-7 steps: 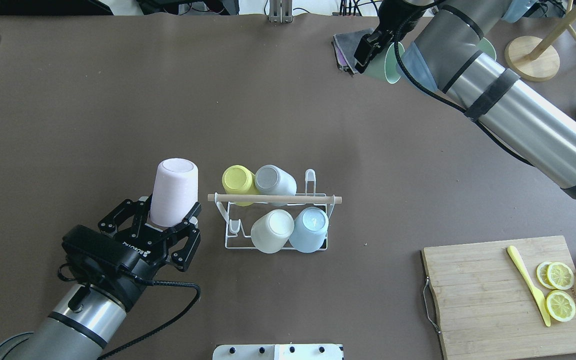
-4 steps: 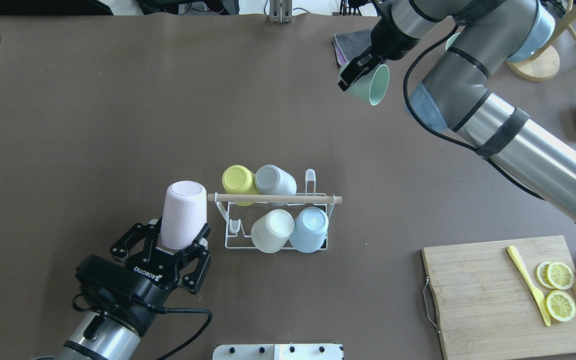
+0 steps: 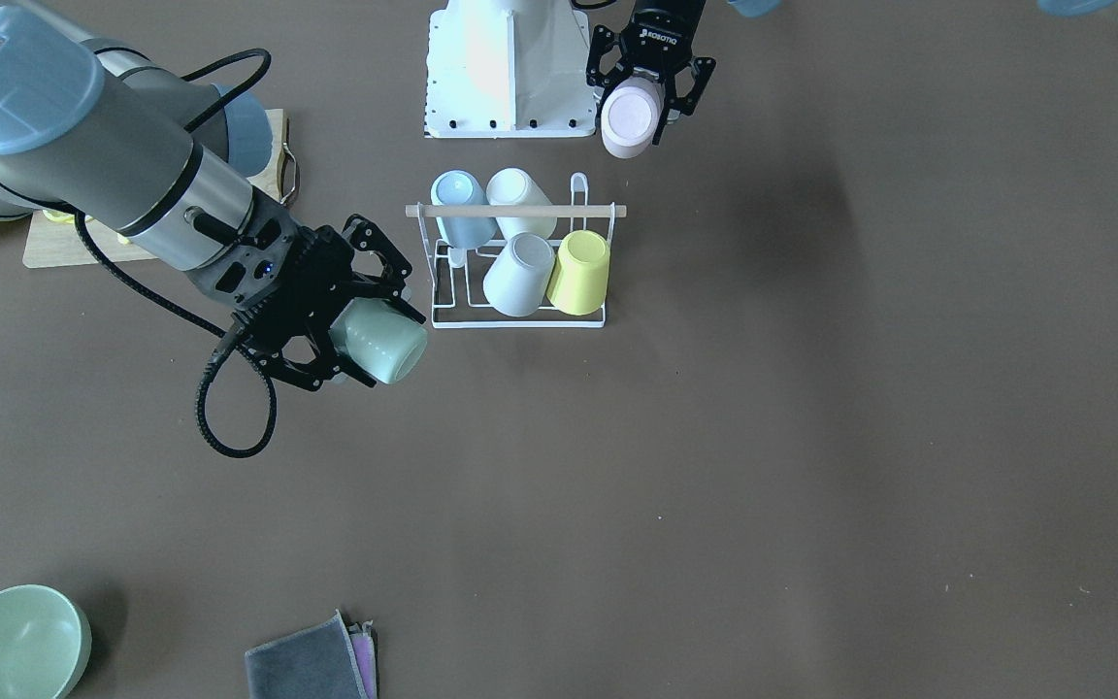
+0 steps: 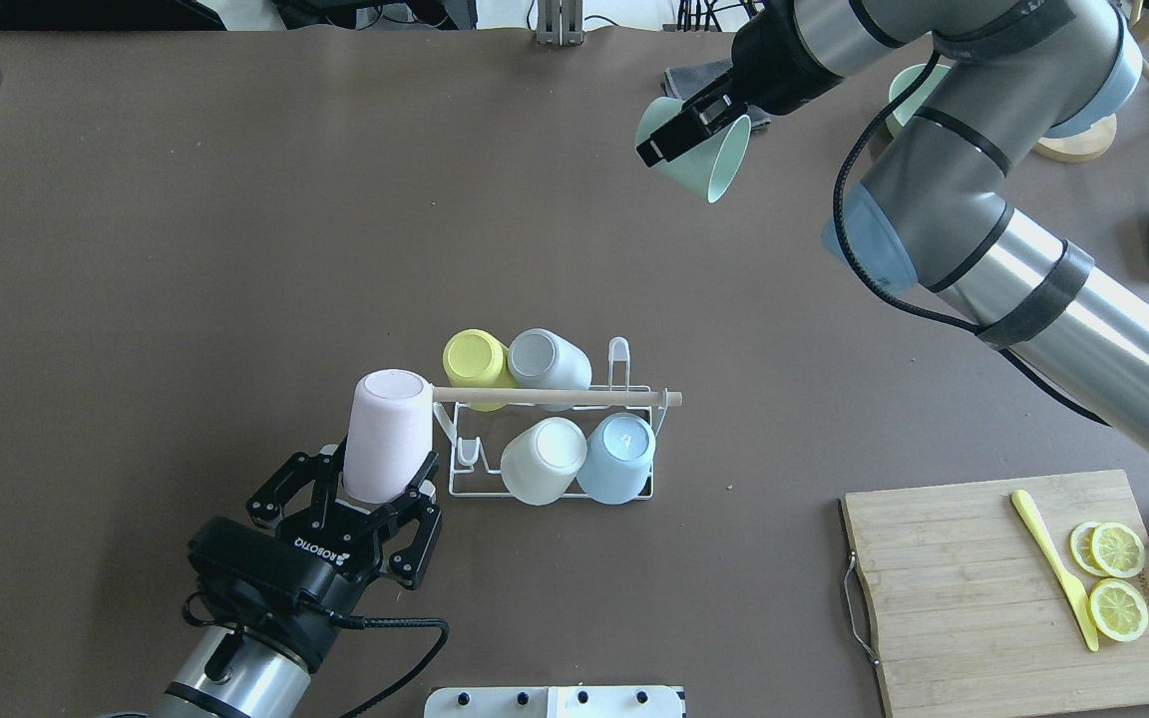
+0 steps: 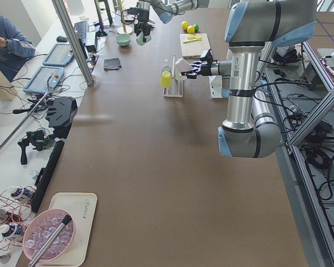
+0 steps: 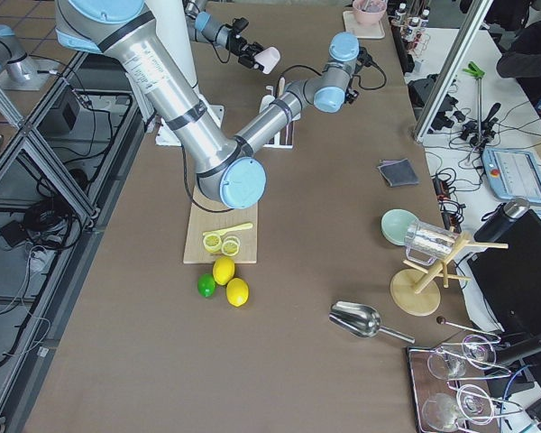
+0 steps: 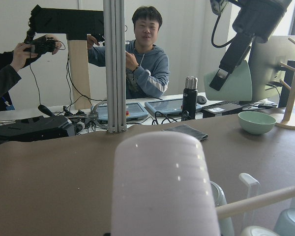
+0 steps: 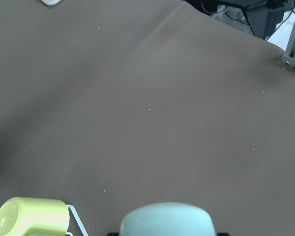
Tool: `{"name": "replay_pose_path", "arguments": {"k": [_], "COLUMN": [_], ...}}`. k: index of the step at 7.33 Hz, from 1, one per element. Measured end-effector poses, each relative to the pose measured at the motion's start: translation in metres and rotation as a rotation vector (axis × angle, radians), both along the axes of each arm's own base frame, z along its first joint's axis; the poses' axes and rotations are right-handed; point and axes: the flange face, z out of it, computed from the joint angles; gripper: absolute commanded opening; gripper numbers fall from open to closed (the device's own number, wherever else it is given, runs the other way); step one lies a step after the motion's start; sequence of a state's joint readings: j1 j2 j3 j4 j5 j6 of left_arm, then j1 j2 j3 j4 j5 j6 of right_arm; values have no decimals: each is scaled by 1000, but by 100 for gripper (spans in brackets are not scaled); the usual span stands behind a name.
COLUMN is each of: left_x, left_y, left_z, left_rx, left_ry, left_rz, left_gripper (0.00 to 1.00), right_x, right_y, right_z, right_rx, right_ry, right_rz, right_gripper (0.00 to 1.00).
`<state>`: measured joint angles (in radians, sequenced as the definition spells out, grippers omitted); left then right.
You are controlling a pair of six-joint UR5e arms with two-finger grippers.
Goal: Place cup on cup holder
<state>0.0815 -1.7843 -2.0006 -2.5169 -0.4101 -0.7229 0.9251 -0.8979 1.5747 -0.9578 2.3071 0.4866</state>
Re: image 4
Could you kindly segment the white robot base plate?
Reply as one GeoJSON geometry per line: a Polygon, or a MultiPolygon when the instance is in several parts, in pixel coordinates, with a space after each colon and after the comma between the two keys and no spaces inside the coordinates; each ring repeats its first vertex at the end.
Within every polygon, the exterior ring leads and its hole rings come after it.
{"type": "Polygon", "coordinates": [[[430,694],[425,717],[685,717],[683,687],[571,685],[444,687],[430,694]]]}

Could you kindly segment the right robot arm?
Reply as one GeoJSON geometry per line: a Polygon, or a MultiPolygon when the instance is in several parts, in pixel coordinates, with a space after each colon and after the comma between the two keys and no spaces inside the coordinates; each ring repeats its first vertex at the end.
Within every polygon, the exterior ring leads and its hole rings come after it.
{"type": "Polygon", "coordinates": [[[831,242],[886,303],[917,283],[950,323],[1149,451],[1149,304],[998,190],[1040,138],[1120,109],[1141,57],[1108,1],[769,1],[728,70],[637,142],[694,159],[748,106],[799,110],[923,36],[953,67],[867,175],[833,190],[831,242]]]}

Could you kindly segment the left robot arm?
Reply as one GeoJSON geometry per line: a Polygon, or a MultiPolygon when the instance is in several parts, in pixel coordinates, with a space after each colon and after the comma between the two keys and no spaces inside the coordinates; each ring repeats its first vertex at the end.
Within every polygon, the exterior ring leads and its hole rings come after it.
{"type": "Polygon", "coordinates": [[[427,453],[388,502],[371,510],[339,501],[344,447],[296,453],[246,501],[250,526],[213,518],[188,540],[194,599],[203,628],[156,717],[290,717],[346,630],[434,628],[439,635],[415,667],[350,715],[375,708],[418,677],[450,639],[442,618],[360,616],[370,582],[387,577],[418,589],[441,535],[432,478],[441,460],[427,453]]]}

